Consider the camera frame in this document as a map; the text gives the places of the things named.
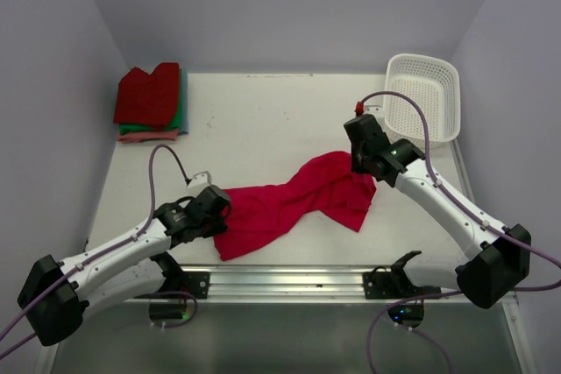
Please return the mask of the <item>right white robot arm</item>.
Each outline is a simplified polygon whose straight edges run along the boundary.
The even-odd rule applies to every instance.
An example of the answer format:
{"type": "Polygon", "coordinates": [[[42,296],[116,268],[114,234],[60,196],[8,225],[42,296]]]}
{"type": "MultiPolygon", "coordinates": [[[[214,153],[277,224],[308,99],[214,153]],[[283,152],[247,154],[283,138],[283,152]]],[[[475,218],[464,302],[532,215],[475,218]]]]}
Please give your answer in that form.
{"type": "Polygon", "coordinates": [[[457,255],[431,257],[411,251],[370,280],[400,297],[458,289],[477,307],[490,308],[529,275],[530,233],[516,224],[500,237],[503,223],[485,215],[435,173],[426,155],[407,139],[388,140],[376,118],[357,116],[344,124],[351,143],[352,171],[369,174],[423,208],[459,246],[457,255]]]}

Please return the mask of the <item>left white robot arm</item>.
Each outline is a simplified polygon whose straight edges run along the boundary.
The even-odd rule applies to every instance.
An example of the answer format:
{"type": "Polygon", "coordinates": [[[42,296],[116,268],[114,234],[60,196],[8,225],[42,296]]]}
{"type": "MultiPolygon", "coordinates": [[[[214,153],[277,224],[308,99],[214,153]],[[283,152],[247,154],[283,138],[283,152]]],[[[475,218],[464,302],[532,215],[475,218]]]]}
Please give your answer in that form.
{"type": "Polygon", "coordinates": [[[18,304],[40,343],[69,338],[95,313],[137,297],[189,297],[187,277],[169,251],[226,231],[231,199],[210,185],[165,203],[144,222],[91,251],[37,260],[18,304]]]}

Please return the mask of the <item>pink red t shirt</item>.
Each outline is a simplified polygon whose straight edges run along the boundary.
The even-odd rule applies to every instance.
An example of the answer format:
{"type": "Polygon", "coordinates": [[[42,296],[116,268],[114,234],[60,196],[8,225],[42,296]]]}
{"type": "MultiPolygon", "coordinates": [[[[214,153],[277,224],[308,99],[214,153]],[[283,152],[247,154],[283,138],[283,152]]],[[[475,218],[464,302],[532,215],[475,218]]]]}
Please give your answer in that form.
{"type": "Polygon", "coordinates": [[[228,229],[214,237],[215,248],[223,261],[240,258],[287,234],[315,211],[358,232],[376,192],[372,176],[352,171],[350,153],[325,153],[283,184],[228,189],[228,229]]]}

